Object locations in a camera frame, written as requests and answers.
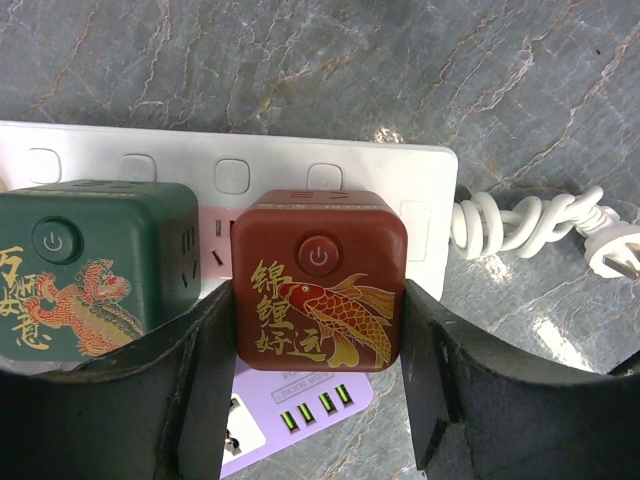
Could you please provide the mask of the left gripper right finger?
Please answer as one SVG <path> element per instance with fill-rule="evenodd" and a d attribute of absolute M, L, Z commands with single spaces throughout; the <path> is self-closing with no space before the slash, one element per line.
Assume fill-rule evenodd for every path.
<path fill-rule="evenodd" d="M 526 352 L 405 285 L 402 372 L 429 479 L 635 479 L 639 359 L 607 374 Z"/>

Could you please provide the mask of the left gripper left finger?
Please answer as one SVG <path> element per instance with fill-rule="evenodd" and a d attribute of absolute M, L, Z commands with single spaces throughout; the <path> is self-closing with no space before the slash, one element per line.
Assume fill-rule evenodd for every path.
<path fill-rule="evenodd" d="M 236 363 L 221 284 L 142 338 L 73 370 L 1 375 L 5 479 L 216 479 Z"/>

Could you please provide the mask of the purple power strip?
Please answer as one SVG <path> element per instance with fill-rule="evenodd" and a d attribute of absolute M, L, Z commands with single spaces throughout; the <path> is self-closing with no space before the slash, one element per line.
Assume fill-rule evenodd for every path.
<path fill-rule="evenodd" d="M 366 409 L 364 373 L 270 372 L 236 361 L 221 478 Z"/>

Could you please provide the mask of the red-brown cube socket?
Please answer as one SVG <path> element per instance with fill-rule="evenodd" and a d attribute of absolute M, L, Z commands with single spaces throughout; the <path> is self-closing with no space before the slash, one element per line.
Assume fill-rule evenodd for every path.
<path fill-rule="evenodd" d="M 231 229 L 240 359 L 264 371 L 388 368 L 401 346 L 407 248 L 376 193 L 262 195 Z"/>

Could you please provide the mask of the dark green cube socket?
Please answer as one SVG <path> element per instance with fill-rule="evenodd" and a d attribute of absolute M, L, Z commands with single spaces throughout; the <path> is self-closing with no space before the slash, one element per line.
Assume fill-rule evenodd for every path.
<path fill-rule="evenodd" d="M 1 196 L 1 354 L 80 362 L 186 312 L 199 204 L 178 183 L 75 180 Z"/>

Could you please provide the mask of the white multicolour power strip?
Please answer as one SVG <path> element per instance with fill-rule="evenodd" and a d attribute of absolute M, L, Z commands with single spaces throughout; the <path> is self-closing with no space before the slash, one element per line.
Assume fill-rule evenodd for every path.
<path fill-rule="evenodd" d="M 273 189 L 368 190 L 401 217 L 407 275 L 435 298 L 444 287 L 458 160 L 436 146 L 5 121 L 8 189 L 77 179 L 188 186 L 201 207 L 202 289 L 231 274 L 239 211 Z"/>

